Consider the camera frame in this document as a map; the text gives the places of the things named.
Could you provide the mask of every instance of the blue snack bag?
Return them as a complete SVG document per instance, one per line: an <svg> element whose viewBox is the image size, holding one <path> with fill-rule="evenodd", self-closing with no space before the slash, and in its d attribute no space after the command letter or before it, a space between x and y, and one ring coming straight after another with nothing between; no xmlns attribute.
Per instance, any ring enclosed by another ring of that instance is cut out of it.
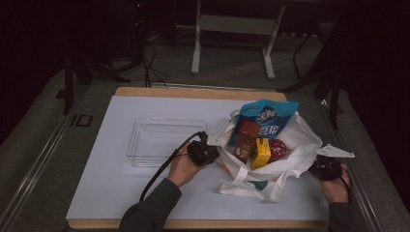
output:
<svg viewBox="0 0 410 232"><path fill-rule="evenodd" d="M259 137L274 139L286 127L289 119L295 114L299 107L297 101L270 101L260 100L242 106L239 112L238 124L235 135L238 134L244 120L252 121L261 126Z"/></svg>

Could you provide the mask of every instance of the person's right hand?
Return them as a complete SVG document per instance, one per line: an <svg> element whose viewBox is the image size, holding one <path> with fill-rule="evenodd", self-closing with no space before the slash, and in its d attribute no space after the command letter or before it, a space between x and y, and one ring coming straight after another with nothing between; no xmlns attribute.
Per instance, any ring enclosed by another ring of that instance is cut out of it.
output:
<svg viewBox="0 0 410 232"><path fill-rule="evenodd" d="M177 187L188 183L192 178L202 170L205 165L198 166L190 159L187 153L189 143L178 153L177 157L171 162L171 168L168 174L168 180L173 182Z"/></svg>
<svg viewBox="0 0 410 232"><path fill-rule="evenodd" d="M342 163L341 167L347 170L347 165L345 163ZM345 170L342 169L341 178L343 178L347 186L351 188L352 186L351 180ZM341 179L337 178L333 181L321 181L321 180L318 180L318 181L320 185L322 186L322 191L323 191L323 194L328 204L336 203L336 202L349 203L349 193L348 193L349 189L346 189L346 186L341 181Z"/></svg>

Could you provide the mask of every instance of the yellow box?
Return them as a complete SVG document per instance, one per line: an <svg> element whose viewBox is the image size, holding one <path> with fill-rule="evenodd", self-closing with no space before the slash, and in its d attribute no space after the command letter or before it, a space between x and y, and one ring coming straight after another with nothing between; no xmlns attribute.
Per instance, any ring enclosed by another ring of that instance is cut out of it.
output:
<svg viewBox="0 0 410 232"><path fill-rule="evenodd" d="M257 169L268 164L271 158L271 148L268 138L257 138L254 152L251 156L251 167Z"/></svg>

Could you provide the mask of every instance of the white plastic bag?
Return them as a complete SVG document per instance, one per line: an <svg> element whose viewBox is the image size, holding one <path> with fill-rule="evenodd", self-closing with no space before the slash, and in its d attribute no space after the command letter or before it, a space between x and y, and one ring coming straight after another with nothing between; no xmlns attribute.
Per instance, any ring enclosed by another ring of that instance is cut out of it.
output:
<svg viewBox="0 0 410 232"><path fill-rule="evenodd" d="M225 166L233 176L230 185L222 184L221 194L252 196L268 203L277 203L286 178L299 176L307 171L316 158L316 150L322 146L322 140L310 129L298 112L290 119L287 126L278 135L290 150L290 154L263 167L251 170L249 162L244 164L227 151L227 144L238 122L239 111L231 113L231 120L218 134L210 132L208 143L217 145L220 157L217 162Z"/></svg>

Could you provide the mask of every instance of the clear plastic container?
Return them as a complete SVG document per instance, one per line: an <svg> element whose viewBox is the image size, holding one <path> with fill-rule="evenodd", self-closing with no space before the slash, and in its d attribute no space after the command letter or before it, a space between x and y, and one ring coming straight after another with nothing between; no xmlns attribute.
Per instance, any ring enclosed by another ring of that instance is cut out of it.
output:
<svg viewBox="0 0 410 232"><path fill-rule="evenodd" d="M184 141L206 127L203 120L137 118L127 156L135 166L161 166Z"/></svg>

